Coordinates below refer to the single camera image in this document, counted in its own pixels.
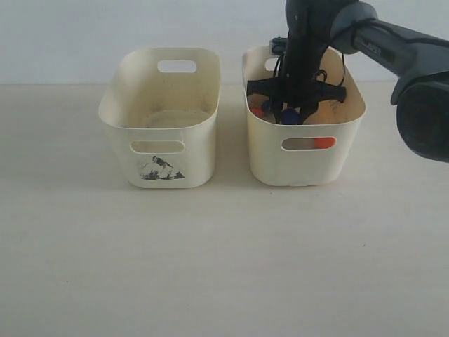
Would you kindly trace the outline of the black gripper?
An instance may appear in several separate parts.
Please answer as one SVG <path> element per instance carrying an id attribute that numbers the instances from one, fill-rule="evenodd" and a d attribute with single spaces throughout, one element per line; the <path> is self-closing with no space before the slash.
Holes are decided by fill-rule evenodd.
<path id="1" fill-rule="evenodd" d="M 274 74 L 266 79 L 248 80 L 246 94 L 265 95 L 274 101 L 276 124 L 282 123 L 283 105 L 302 105 L 300 124 L 315 114 L 319 102 L 336 100 L 344 102 L 347 90 L 342 83 L 326 81 L 327 72 L 321 61 L 329 44 L 315 38 L 287 38 L 285 53 L 277 56 L 279 62 Z"/>

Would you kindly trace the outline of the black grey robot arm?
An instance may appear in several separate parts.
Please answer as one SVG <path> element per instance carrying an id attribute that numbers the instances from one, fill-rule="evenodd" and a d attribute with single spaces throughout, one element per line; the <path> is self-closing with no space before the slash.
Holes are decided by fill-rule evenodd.
<path id="1" fill-rule="evenodd" d="M 396 126 L 407 147 L 432 161 L 448 160 L 448 42 L 378 18 L 364 1 L 287 1 L 286 37 L 269 42 L 273 74 L 246 83 L 248 95 L 277 124 L 301 125 L 323 101 L 344 102 L 343 84 L 329 84 L 321 61 L 329 48 L 362 53 L 391 73 Z"/>

